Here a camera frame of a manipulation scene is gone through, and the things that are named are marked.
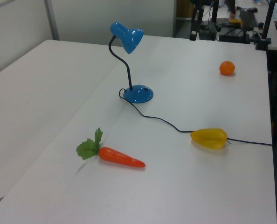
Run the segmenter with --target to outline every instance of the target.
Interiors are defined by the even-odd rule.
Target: white tabletop
[[[219,127],[230,138],[271,143],[265,52],[144,36],[123,58],[132,83],[154,91],[151,101],[138,105],[146,115],[182,130]],[[234,76],[220,75],[225,60],[236,65]],[[189,134],[145,119],[120,100],[127,84],[125,66],[117,63],[0,202],[0,223],[276,223],[271,147],[200,147]],[[76,147],[98,127],[103,146],[146,168],[78,157]]]
[[[0,200],[116,63],[106,46],[45,41],[0,72]]]
[[[255,13],[256,20],[258,21],[258,23],[259,22],[265,23],[267,11],[269,8],[269,5],[266,0],[261,0],[260,4],[256,4],[256,3],[252,2],[252,0],[236,0],[235,3],[237,6],[239,6],[241,8],[245,8],[245,9],[256,7],[258,9],[258,12]],[[209,10],[209,9],[210,9],[210,7],[206,6],[204,13],[206,13],[207,10]],[[221,8],[218,8],[217,18],[228,18],[229,14],[230,14],[230,12],[228,11],[228,7],[226,5],[224,5]],[[237,11],[237,13],[236,13],[237,19],[239,19],[239,14],[240,14],[239,11]],[[203,17],[203,20],[207,20],[207,19],[208,19],[208,15],[205,15]],[[271,44],[268,45],[269,50],[277,50],[277,30],[276,30],[274,21],[277,21],[277,4],[275,4],[275,6],[274,6],[269,30],[267,33],[267,37],[271,38]]]

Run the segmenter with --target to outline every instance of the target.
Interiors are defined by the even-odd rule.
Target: small orange fruit
[[[232,75],[235,70],[235,66],[232,62],[230,61],[225,61],[222,62],[221,65],[219,66],[219,71],[221,71],[222,75]]]

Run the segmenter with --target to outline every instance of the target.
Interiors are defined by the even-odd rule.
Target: desk lamp
[[[127,101],[130,101],[132,103],[144,103],[149,101],[153,97],[153,91],[149,87],[144,85],[133,86],[131,84],[130,69],[128,64],[122,58],[117,56],[111,49],[111,44],[117,37],[121,40],[125,51],[128,54],[132,53],[142,39],[144,31],[140,29],[127,29],[122,24],[114,22],[111,25],[111,33],[113,34],[113,37],[109,43],[109,50],[111,54],[114,55],[121,62],[123,62],[127,68],[129,88],[125,90],[123,97]]]

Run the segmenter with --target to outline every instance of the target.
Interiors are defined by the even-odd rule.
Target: carrot
[[[98,154],[101,159],[110,162],[116,162],[132,167],[145,167],[145,164],[142,161],[127,156],[112,148],[100,148],[102,134],[103,132],[100,130],[100,128],[98,128],[95,131],[95,141],[93,141],[92,139],[87,139],[76,148],[77,154],[82,157],[83,160],[86,160]]]
[[[101,147],[99,149],[98,155],[103,160],[107,160],[110,162],[115,162],[115,163],[119,163],[127,166],[132,166],[132,167],[146,166],[142,161],[134,159],[130,156],[127,156],[121,152],[118,152],[108,147]]]

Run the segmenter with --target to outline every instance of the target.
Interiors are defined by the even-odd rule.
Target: lamp cord
[[[172,126],[174,129],[176,129],[178,132],[180,133],[191,133],[191,132],[194,132],[194,131],[182,131],[182,130],[179,130],[178,128],[176,128],[175,125],[171,124],[170,122],[162,119],[162,118],[158,118],[158,117],[153,117],[153,116],[146,116],[146,115],[143,115],[141,111],[139,111],[139,109],[130,101],[128,101],[127,99],[125,99],[124,97],[121,96],[121,91],[124,90],[126,91],[126,89],[122,88],[120,89],[119,91],[119,97],[123,100],[125,100],[126,102],[128,102],[131,106],[133,106],[134,109],[136,109],[140,115],[142,115],[144,118],[152,118],[152,119],[158,119],[158,120],[161,120],[167,124],[169,124],[170,126]],[[227,138],[227,140],[231,140],[231,141],[238,141],[238,142],[243,142],[243,143],[249,143],[249,144],[257,144],[257,145],[264,145],[264,146],[272,146],[272,144],[267,144],[267,143],[261,143],[261,142],[253,142],[253,141],[244,141],[244,140],[237,140],[237,139],[231,139],[231,138]]]
[[[116,36],[114,35],[112,37],[110,43],[109,43],[109,50],[110,50],[111,54],[114,55],[114,57],[116,57],[117,59],[119,59],[121,62],[123,62],[126,65],[127,75],[128,75],[128,82],[129,82],[129,89],[132,90],[131,77],[130,77],[130,68],[129,68],[128,64],[126,63],[126,61],[124,61],[122,58],[120,58],[118,55],[116,55],[111,49],[111,44],[115,39],[116,39]]]

